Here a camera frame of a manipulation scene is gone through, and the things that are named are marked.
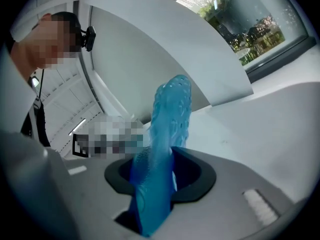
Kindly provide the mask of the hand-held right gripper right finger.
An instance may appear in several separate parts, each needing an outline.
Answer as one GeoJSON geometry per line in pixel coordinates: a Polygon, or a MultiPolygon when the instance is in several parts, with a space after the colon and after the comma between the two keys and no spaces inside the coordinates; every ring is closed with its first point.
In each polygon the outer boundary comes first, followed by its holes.
{"type": "Polygon", "coordinates": [[[186,148],[173,154],[178,191],[154,240],[272,240],[301,211],[241,163],[186,148]]]}

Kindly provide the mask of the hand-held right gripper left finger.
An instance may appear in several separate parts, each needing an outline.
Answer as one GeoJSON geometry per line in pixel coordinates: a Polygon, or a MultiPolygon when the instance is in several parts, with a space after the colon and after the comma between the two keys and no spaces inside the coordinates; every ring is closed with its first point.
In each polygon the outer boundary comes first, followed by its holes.
{"type": "Polygon", "coordinates": [[[1,170],[26,225],[26,240],[138,240],[125,222],[131,197],[105,179],[112,159],[66,160],[20,133],[1,133],[1,170]]]}

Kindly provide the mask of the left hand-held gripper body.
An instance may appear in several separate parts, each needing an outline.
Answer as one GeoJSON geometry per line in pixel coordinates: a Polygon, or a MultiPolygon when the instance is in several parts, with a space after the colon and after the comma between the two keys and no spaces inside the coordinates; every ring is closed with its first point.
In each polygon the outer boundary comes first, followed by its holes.
{"type": "Polygon", "coordinates": [[[99,115],[72,133],[72,154],[79,158],[124,158],[149,144],[148,129],[133,117],[99,115]]]}

